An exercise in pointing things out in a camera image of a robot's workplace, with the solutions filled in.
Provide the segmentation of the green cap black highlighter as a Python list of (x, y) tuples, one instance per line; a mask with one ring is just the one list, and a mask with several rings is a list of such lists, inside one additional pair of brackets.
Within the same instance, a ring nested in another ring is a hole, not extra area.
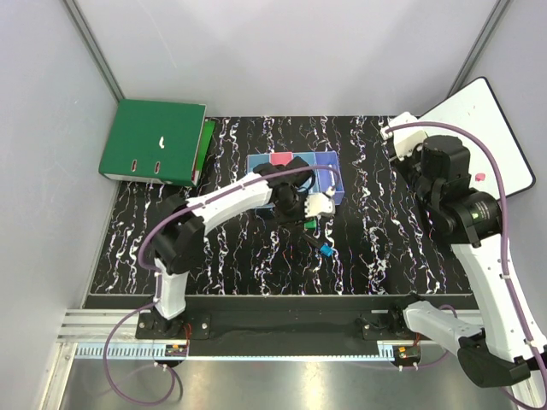
[(317, 227), (317, 220), (316, 220), (316, 219), (307, 220), (307, 221), (303, 224), (303, 228), (304, 228), (305, 230), (314, 230), (316, 227)]

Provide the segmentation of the pink drawer box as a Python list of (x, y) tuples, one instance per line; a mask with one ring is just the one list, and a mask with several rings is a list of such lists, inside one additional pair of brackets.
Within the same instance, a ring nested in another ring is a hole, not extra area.
[(285, 166), (293, 159), (291, 152), (273, 152), (269, 155), (269, 162), (275, 166)]

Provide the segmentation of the white whiteboard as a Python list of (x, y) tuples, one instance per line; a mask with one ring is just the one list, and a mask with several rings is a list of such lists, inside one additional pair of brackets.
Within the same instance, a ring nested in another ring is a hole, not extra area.
[[(503, 178), (507, 197), (528, 190), (535, 184), (535, 176), (512, 132), (488, 80), (479, 77), (457, 93), (432, 108), (420, 120), (435, 121), (460, 127), (472, 133), (491, 152)], [(491, 163), (483, 150), (458, 133), (439, 128), (426, 128), (429, 133), (457, 136), (470, 151), (470, 186), (499, 198), (497, 181)], [(485, 180), (475, 181), (476, 173), (484, 173)]]

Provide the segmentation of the green ring binder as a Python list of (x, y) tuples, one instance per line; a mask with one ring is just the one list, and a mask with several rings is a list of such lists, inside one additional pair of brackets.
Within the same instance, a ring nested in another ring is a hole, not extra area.
[(120, 181), (195, 185), (205, 116), (204, 104), (121, 100), (99, 173)]

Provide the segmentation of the blue cap black highlighter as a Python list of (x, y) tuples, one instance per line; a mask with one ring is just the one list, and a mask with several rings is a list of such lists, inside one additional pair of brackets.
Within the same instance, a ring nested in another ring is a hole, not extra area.
[(315, 238), (308, 233), (303, 234), (303, 239), (313, 248), (317, 249), (322, 255), (332, 257), (334, 251), (326, 243), (322, 243), (318, 238)]

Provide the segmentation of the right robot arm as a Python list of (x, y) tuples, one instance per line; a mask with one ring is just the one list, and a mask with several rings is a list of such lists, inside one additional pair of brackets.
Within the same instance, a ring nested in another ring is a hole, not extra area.
[(522, 408), (546, 405), (546, 337), (527, 306), (509, 254), (503, 194), (472, 187), (471, 153), (454, 136), (417, 132), (396, 138), (393, 161), (435, 237), (450, 246), (468, 277), (482, 318), (471, 325), (420, 296), (388, 317), (398, 338), (418, 333), (453, 354), (480, 388), (500, 388)]

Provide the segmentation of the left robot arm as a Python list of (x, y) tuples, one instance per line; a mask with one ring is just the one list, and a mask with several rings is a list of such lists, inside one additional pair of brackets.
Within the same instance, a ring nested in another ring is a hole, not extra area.
[(185, 311), (191, 270), (203, 262), (203, 242), (215, 228), (251, 209), (270, 205), (282, 225), (302, 225), (316, 218), (309, 192), (318, 166), (296, 157), (286, 165), (262, 163), (209, 194), (167, 200), (166, 216), (146, 235), (138, 264), (153, 273), (151, 302), (138, 310), (139, 338), (175, 338), (191, 331)]

